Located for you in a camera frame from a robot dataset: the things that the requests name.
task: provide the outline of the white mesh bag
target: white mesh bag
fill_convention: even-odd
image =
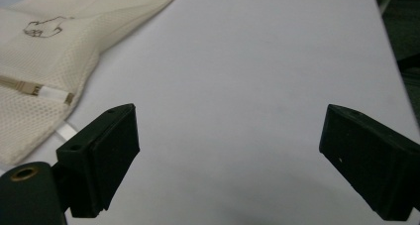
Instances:
[[[171,0],[25,0],[0,9],[0,162],[13,165],[76,105],[99,54]]]

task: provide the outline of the white table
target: white table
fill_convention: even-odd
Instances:
[[[129,102],[142,151],[71,225],[385,224],[318,152],[327,105],[420,142],[375,0],[175,0],[102,56],[68,122]]]

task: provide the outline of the zipper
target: zipper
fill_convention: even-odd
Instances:
[[[0,85],[15,89],[21,93],[47,98],[53,101],[60,101],[70,104],[74,95],[72,93],[44,86],[38,83],[17,80],[11,77],[0,75]]]

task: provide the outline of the screw hole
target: screw hole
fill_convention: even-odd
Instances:
[[[10,178],[12,181],[22,181],[28,179],[38,173],[37,168],[24,168],[16,171]]]
[[[80,145],[73,145],[73,146],[71,146],[71,147],[70,147],[70,149],[71,149],[72,151],[78,151],[80,148],[81,148],[81,146],[80,146]]]

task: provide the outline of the drawing on fabric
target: drawing on fabric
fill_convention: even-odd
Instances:
[[[24,29],[24,33],[34,38],[50,38],[61,33],[62,28],[59,26],[67,18],[58,16],[46,21],[35,21],[28,24]]]

